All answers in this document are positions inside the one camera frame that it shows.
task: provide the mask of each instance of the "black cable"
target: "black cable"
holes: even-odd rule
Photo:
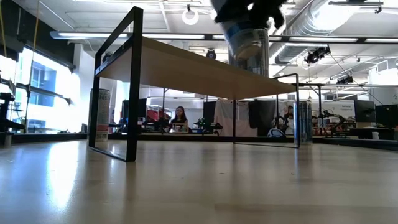
[[[343,69],[343,67],[337,62],[337,60],[334,58],[334,56],[333,56],[332,54],[330,54],[330,56],[331,56],[331,57],[333,58],[333,60],[337,63],[337,65],[342,69],[342,71],[345,72],[345,74],[347,74],[348,76],[350,76],[349,73],[348,73],[345,69]],[[373,97],[375,100],[377,100],[377,102],[379,102],[382,106],[384,106],[384,104],[381,103],[380,100],[378,100],[376,97],[374,97],[374,96],[369,92],[369,90],[365,90],[365,88],[363,88],[363,86],[361,86],[359,83],[357,83],[357,82],[354,80],[354,78],[353,78],[353,81],[354,81],[359,87],[361,87],[364,91],[366,91],[371,97]]]

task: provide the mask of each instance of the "black metal table frame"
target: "black metal table frame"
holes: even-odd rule
[[[119,159],[125,162],[132,162],[136,160],[137,156],[137,141],[140,138],[138,136],[138,127],[137,125],[128,125],[127,128],[127,149],[126,149],[126,158],[122,158],[115,154],[112,154],[108,151],[102,150],[96,147],[95,139],[96,139],[96,127],[97,127],[97,118],[98,112],[94,110],[94,108],[98,108],[98,97],[100,92],[100,77],[98,76],[101,71],[103,71],[108,65],[112,64],[119,56],[127,52],[131,49],[131,74],[130,74],[130,90],[129,90],[129,124],[137,124],[138,122],[138,114],[135,108],[138,108],[139,101],[139,87],[140,87],[140,74],[141,74],[141,52],[142,52],[142,23],[143,23],[143,15],[144,11],[141,8],[133,7],[125,18],[120,22],[120,24],[115,28],[115,30],[111,33],[111,35],[106,39],[101,48],[97,51],[95,55],[95,74],[93,81],[93,94],[91,100],[91,114],[90,114],[90,130],[89,130],[89,138],[88,138],[88,146],[97,152],[102,154],[106,154],[107,156],[111,156],[115,159]],[[120,34],[133,22],[133,33],[130,38],[122,45],[120,48],[113,53],[113,55],[108,58],[104,63],[101,64],[102,55],[105,51],[111,46],[111,44],[119,37]],[[297,101],[299,101],[299,75],[298,74],[290,74],[284,75],[280,77],[275,77],[275,79],[296,76],[296,94]],[[236,100],[233,103],[233,136],[228,139],[229,142],[237,143],[238,138],[236,137]],[[298,137],[298,144],[294,148],[300,147],[300,135]],[[252,137],[256,139],[253,142],[259,142],[258,137]]]
[[[299,102],[300,102],[300,77],[297,73],[292,73],[292,74],[288,74],[288,75],[281,75],[279,77],[274,77],[272,79],[280,79],[280,78],[286,78],[286,77],[292,77],[295,76],[296,77],[296,83],[293,84],[296,86],[296,104],[297,104],[297,109],[295,110],[295,128],[294,128],[294,146],[276,146],[276,145],[266,145],[266,144],[254,144],[254,143],[247,143],[247,142],[235,142],[235,144],[244,144],[244,145],[251,145],[251,146],[272,146],[272,147],[285,147],[285,148],[290,148],[290,149],[299,149],[300,148],[300,143],[301,143],[301,138],[300,138],[300,122],[299,122]],[[235,129],[236,129],[236,102],[234,101],[234,113],[233,113],[233,136],[235,137]],[[279,94],[276,94],[276,116],[279,115]]]

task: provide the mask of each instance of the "long dark hair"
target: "long dark hair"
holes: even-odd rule
[[[184,109],[184,107],[182,107],[182,106],[179,106],[178,108],[176,108],[175,109],[175,116],[174,116],[174,119],[172,120],[172,122],[176,122],[177,120],[178,120],[178,117],[177,117],[177,110],[178,109],[181,109],[182,110],[182,114],[181,114],[181,122],[182,123],[185,123],[186,122],[186,120],[187,120],[187,117],[185,116],[185,109]]]

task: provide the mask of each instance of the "woman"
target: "woman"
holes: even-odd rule
[[[188,120],[185,116],[184,107],[179,106],[175,109],[175,117],[172,120],[172,125],[175,132],[188,132]]]
[[[294,133],[294,119],[293,106],[287,107],[287,114],[285,115],[285,125],[287,126],[285,134],[292,135]]]

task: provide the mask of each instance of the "light wooden floor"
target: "light wooden floor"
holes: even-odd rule
[[[0,223],[398,223],[398,154],[316,144],[85,141],[0,149]]]

